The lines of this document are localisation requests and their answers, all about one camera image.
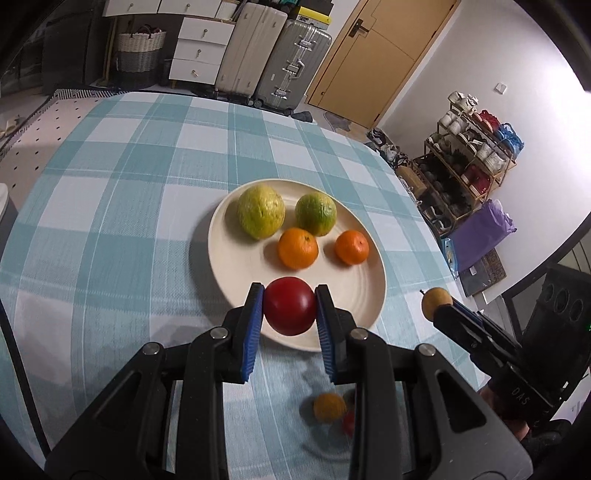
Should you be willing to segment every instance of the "human hand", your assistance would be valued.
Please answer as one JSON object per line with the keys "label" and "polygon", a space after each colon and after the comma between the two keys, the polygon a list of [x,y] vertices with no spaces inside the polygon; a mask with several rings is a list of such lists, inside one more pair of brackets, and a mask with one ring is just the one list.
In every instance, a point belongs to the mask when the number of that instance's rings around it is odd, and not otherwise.
{"label": "human hand", "polygon": [[503,418],[504,408],[501,403],[501,399],[499,396],[494,393],[487,385],[482,387],[478,391],[479,395],[482,399],[488,403],[488,406],[492,408],[492,411],[495,412],[499,418],[505,423],[507,428],[511,431],[513,435],[517,438],[517,440],[521,441],[530,431],[525,420],[514,420],[514,419],[505,419]]}

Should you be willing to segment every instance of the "red shoe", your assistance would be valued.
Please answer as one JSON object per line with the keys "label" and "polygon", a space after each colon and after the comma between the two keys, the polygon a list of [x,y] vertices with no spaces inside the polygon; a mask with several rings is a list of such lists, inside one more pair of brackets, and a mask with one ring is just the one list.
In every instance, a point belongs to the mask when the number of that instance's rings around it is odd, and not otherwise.
{"label": "red shoe", "polygon": [[499,119],[486,110],[480,112],[479,116],[482,119],[483,126],[485,126],[485,128],[489,130],[492,134],[496,132],[501,126],[501,122],[499,122]]}

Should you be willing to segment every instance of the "purple bag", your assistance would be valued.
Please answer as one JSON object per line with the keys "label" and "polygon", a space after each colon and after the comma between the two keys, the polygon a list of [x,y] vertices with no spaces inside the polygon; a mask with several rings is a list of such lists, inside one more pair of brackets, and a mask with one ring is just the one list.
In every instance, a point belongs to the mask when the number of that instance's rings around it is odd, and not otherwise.
{"label": "purple bag", "polygon": [[480,210],[449,236],[456,249],[458,271],[470,268],[507,235],[516,231],[513,220],[503,212],[501,203],[498,200],[487,200]]}

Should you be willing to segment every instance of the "plate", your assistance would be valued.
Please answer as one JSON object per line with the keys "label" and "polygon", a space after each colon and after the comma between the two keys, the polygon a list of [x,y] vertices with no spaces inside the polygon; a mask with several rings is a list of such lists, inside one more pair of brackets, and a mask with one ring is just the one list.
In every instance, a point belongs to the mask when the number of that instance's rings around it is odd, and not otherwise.
{"label": "plate", "polygon": [[[238,199],[242,192],[257,183],[275,189],[285,203],[285,221],[270,238],[255,241],[238,222]],[[311,267],[291,270],[281,263],[277,242],[281,234],[296,226],[296,203],[306,193],[319,190],[290,180],[257,180],[229,193],[216,208],[209,224],[207,251],[213,275],[230,305],[244,305],[252,282],[267,286],[276,278],[298,277],[314,290],[319,284],[329,286],[335,307],[351,312],[358,326],[370,328],[378,319],[386,299],[384,262],[374,240],[351,211],[335,200],[336,224],[328,235],[316,237],[319,255]],[[335,240],[345,230],[362,232],[369,242],[369,257],[361,265],[349,267],[335,255]],[[320,352],[316,323],[296,336],[277,333],[263,320],[261,333],[282,345],[308,352]]]}

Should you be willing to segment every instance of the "gray suitcase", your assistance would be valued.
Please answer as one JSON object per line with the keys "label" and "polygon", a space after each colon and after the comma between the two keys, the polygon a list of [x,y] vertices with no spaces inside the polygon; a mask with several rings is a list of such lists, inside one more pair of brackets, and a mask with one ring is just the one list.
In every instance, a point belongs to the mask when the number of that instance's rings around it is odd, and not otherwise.
{"label": "gray suitcase", "polygon": [[254,95],[255,106],[290,115],[320,67],[332,38],[325,31],[288,20],[271,52]]}

